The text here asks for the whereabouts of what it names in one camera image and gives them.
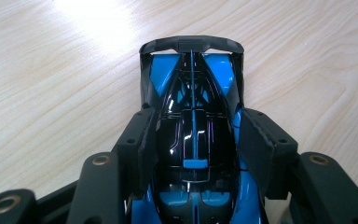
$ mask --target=toy car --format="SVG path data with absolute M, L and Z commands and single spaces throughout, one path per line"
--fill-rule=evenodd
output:
M 173 49 L 177 53 L 156 53 Z M 218 49 L 219 53 L 208 53 Z M 260 223 L 254 180 L 237 153 L 243 47 L 214 36 L 144 44 L 142 108 L 158 110 L 158 165 L 131 223 Z

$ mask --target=light wood surface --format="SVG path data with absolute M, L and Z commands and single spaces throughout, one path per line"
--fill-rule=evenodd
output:
M 246 106 L 358 185 L 358 1 L 239 2 L 0 0 L 0 192 L 40 198 L 111 150 L 140 109 L 138 49 L 171 35 L 240 42 Z

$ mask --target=car rear wing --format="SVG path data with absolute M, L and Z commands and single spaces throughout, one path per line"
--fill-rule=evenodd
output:
M 139 49 L 139 53 L 149 54 L 153 52 L 173 49 L 178 53 L 205 52 L 208 49 L 218 49 L 232 53 L 243 54 L 240 43 L 230 39 L 210 35 L 178 35 L 150 41 Z

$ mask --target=wood grain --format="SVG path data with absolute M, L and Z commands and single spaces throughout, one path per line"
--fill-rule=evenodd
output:
M 358 1 L 0 0 L 0 192 L 40 198 L 110 150 L 140 109 L 138 49 L 171 35 L 242 43 L 246 106 L 358 185 Z

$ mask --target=model sports car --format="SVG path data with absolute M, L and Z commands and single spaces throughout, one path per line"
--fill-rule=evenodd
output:
M 263 222 L 257 186 L 236 148 L 241 44 L 174 36 L 144 44 L 140 54 L 142 108 L 158 110 L 158 164 L 145 196 L 128 208 L 131 223 Z

